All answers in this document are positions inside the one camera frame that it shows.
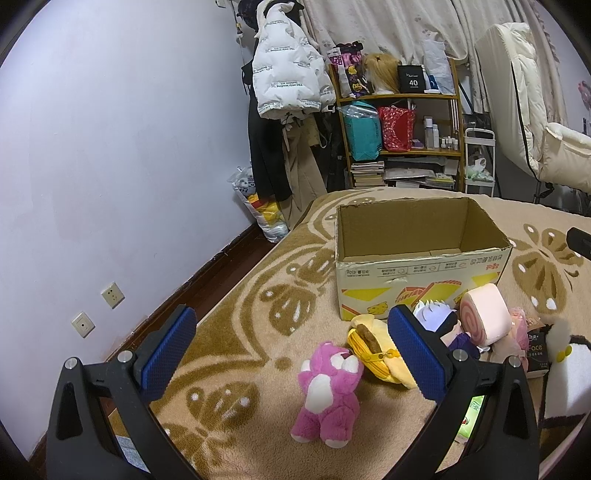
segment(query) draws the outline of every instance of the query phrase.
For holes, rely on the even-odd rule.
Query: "teal bag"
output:
[[[375,160],[382,150],[378,111],[364,102],[341,107],[351,156],[356,161]]]

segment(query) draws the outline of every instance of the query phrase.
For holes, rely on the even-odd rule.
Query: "white wall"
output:
[[[564,103],[569,117],[569,127],[577,132],[583,132],[583,118],[589,120],[590,117],[583,104],[578,87],[582,81],[591,85],[591,74],[589,74],[577,50],[566,36],[566,33],[556,23],[554,17],[541,4],[537,2],[536,4],[540,17],[544,22],[545,30],[549,33],[552,45],[556,47],[556,53],[560,60],[558,71],[560,72]],[[591,134],[591,125],[589,125],[588,133]]]
[[[0,419],[25,455],[63,361],[104,360],[251,221],[234,35],[213,0],[52,0],[0,69]]]

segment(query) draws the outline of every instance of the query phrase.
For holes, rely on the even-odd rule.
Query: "cardboard box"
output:
[[[462,295],[497,283],[511,244],[472,199],[401,199],[341,205],[336,219],[340,313],[386,319],[419,300],[454,307]]]

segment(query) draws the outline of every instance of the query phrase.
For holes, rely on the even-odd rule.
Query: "yellow plush coin purse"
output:
[[[353,318],[351,326],[347,342],[371,373],[385,382],[417,388],[383,321],[365,314]]]

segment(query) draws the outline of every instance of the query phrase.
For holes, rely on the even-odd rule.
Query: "blue gripper pad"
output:
[[[179,305],[157,332],[150,333],[137,350],[134,376],[144,402],[162,398],[183,355],[195,337],[195,311]]]
[[[440,403],[453,373],[445,344],[435,333],[425,330],[406,305],[390,310],[388,333],[423,397]]]

